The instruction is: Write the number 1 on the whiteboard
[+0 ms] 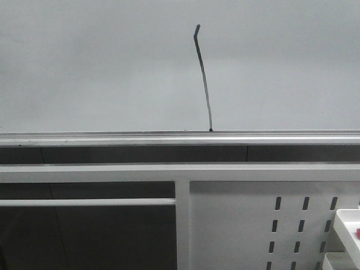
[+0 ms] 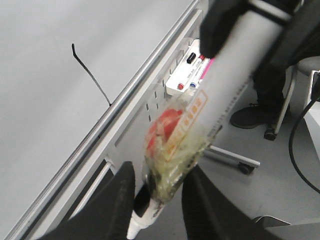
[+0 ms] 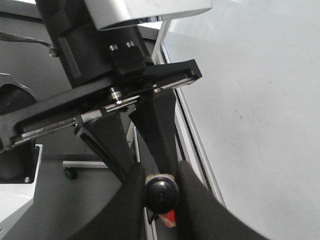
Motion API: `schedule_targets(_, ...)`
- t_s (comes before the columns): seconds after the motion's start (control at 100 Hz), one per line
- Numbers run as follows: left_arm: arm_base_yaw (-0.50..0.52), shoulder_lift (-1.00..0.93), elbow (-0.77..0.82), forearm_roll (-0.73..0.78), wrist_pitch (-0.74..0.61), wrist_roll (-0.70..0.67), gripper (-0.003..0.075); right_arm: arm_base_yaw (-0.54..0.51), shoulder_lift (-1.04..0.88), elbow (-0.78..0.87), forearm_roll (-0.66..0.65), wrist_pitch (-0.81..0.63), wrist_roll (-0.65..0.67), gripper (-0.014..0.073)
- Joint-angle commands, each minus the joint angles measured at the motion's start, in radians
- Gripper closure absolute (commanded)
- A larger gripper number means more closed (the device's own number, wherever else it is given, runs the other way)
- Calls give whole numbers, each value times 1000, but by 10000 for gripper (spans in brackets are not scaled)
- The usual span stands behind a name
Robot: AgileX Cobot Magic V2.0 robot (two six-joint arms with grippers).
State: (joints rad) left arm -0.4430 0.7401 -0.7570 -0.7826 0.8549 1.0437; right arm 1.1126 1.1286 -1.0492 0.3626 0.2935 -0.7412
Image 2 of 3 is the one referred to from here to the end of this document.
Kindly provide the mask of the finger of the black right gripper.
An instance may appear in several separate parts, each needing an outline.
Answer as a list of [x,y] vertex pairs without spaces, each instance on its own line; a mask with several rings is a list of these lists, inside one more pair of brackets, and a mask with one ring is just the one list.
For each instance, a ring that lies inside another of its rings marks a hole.
[[254,74],[278,74],[304,58],[319,54],[320,2],[308,0],[293,16]]
[[200,54],[215,57],[239,16],[246,11],[245,0],[215,0],[200,25]]

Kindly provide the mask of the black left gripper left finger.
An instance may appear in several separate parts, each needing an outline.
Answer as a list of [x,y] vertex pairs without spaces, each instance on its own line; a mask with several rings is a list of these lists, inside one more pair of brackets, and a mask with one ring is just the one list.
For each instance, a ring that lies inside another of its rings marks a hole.
[[134,207],[135,171],[125,161],[112,180],[74,217],[41,240],[125,240]]

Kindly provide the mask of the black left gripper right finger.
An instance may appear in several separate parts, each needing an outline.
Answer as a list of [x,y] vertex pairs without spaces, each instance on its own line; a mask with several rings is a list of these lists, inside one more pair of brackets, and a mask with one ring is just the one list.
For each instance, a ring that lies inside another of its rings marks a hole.
[[232,204],[197,165],[183,181],[182,213],[189,240],[278,240]]

